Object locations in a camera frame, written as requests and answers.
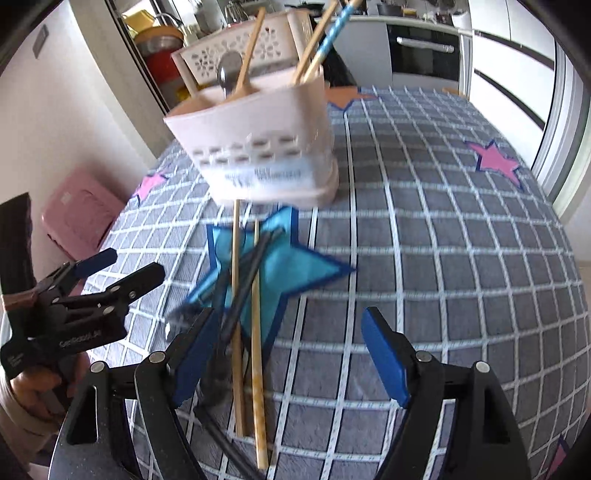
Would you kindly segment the left forearm beige sleeve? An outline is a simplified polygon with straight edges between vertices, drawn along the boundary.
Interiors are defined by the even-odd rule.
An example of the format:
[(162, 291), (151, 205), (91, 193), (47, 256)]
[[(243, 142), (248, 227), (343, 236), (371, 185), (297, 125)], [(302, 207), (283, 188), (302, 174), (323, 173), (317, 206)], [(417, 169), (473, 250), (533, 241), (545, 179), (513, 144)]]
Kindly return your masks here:
[(25, 470), (60, 426), (56, 417), (39, 419), (23, 408), (6, 376), (1, 375), (1, 436)]

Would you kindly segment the person's left hand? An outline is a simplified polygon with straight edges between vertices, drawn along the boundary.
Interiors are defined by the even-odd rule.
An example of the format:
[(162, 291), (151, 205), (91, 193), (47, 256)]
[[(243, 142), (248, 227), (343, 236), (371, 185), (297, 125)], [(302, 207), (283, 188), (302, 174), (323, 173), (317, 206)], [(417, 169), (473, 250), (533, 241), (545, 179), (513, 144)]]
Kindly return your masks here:
[[(86, 375), (90, 359), (86, 352), (79, 353), (73, 369), (73, 377), (68, 383), (66, 396), (73, 398), (78, 383)], [(10, 386), (18, 403), (33, 417), (43, 421), (61, 421), (64, 413), (52, 413), (42, 395), (53, 391), (61, 384), (61, 377), (45, 367), (32, 367), (10, 380)]]

